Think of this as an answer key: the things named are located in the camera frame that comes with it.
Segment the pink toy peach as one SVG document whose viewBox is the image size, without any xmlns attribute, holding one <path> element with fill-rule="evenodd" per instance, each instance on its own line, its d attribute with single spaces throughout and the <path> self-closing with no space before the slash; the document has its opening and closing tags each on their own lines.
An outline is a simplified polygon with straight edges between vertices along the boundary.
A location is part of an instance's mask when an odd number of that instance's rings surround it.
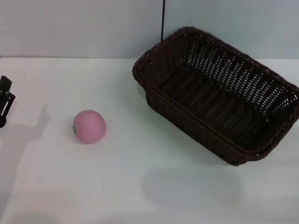
<svg viewBox="0 0 299 224">
<path fill-rule="evenodd" d="M 98 112 L 84 110 L 75 116 L 72 129 L 78 141 L 84 144 L 93 144 L 100 141 L 105 135 L 106 124 Z"/>
</svg>

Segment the dark brown woven basket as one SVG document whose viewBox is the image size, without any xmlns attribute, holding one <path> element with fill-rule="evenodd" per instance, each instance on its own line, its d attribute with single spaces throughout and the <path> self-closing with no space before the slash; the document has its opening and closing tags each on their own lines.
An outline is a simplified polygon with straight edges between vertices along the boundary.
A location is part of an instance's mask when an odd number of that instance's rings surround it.
<svg viewBox="0 0 299 224">
<path fill-rule="evenodd" d="M 154 111 L 234 166 L 265 158 L 299 119 L 299 87 L 195 27 L 146 51 L 132 72 Z"/>
</svg>

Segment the black vertical wall strip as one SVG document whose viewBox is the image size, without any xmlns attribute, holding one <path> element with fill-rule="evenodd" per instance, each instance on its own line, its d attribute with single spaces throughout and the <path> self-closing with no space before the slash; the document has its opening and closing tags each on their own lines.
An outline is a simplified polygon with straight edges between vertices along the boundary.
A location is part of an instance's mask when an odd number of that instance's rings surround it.
<svg viewBox="0 0 299 224">
<path fill-rule="evenodd" d="M 163 41 L 164 38 L 164 18 L 165 18 L 165 4 L 166 0 L 162 0 L 162 19 L 161 19 L 161 37 L 160 37 L 160 42 Z"/>
</svg>

